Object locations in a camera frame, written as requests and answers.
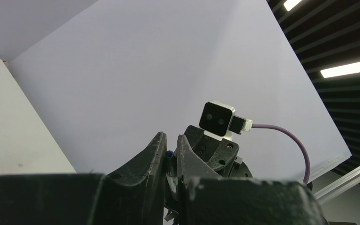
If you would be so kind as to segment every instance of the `bolt hole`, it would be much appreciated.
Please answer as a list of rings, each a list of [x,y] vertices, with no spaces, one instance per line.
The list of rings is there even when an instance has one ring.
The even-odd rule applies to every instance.
[[[112,179],[119,179],[121,177],[122,177],[122,174],[120,174],[120,173],[113,173],[110,175],[110,178],[112,178]]]

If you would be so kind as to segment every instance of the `white wall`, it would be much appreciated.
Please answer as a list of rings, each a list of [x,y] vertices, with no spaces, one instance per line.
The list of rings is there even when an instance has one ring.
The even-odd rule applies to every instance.
[[[173,150],[213,99],[295,133],[313,178],[350,156],[264,0],[99,0],[9,69],[78,172],[115,170],[158,131]],[[283,134],[234,141],[255,177],[302,178]]]
[[[0,59],[14,59],[96,1],[0,0]]]
[[[328,172],[313,182],[313,192],[317,192],[340,176]],[[322,210],[328,221],[353,222],[360,225],[360,186],[355,186],[338,197],[322,205]]]
[[[0,60],[0,175],[74,172]]]

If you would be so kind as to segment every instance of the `black camera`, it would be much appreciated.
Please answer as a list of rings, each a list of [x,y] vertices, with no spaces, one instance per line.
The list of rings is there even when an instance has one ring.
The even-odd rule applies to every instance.
[[[235,109],[232,106],[217,101],[207,102],[199,120],[199,127],[223,137],[229,130],[234,115]]]

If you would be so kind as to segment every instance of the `ceiling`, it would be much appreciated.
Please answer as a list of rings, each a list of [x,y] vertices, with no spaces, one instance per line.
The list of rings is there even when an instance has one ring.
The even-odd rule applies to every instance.
[[[96,1],[0,0],[0,59],[14,59]]]
[[[320,70],[360,61],[360,0],[302,0],[289,12],[285,0],[267,2],[352,153],[333,170],[344,175],[360,165],[360,73]]]

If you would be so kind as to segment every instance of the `blue component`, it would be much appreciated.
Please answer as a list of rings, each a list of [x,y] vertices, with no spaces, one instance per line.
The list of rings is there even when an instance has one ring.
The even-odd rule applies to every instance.
[[[173,152],[172,151],[167,151],[166,152],[166,157],[172,157],[173,156]]]

